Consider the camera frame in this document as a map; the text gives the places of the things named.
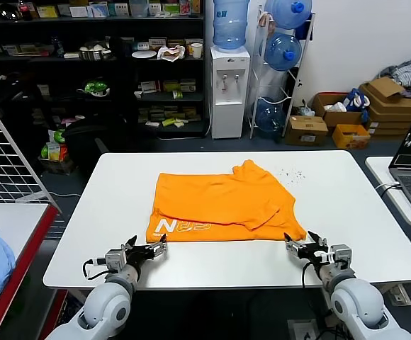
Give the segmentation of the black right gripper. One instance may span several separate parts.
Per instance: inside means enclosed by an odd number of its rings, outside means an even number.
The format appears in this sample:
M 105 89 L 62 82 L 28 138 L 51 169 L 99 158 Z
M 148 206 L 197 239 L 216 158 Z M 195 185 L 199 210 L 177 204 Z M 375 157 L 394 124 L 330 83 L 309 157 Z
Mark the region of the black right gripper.
M 287 233 L 284 233 L 286 250 L 299 259 L 307 259 L 313 265 L 320 265 L 323 260 L 322 256 L 317 255 L 317 253 L 326 254 L 328 252 L 327 240 L 312 231 L 308 231 L 308 234 L 314 243 L 302 244 L 292 239 Z

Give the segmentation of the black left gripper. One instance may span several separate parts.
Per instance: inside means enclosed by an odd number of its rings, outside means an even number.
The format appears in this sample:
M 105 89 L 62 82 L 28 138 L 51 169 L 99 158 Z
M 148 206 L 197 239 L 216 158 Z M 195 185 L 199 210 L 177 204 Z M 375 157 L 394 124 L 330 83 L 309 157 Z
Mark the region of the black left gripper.
M 131 266 L 142 266 L 147 260 L 161 256 L 167 250 L 167 243 L 163 240 L 149 246 L 135 246 L 136 241 L 137 235 L 121 245 L 121 250 L 126 255 L 126 263 Z

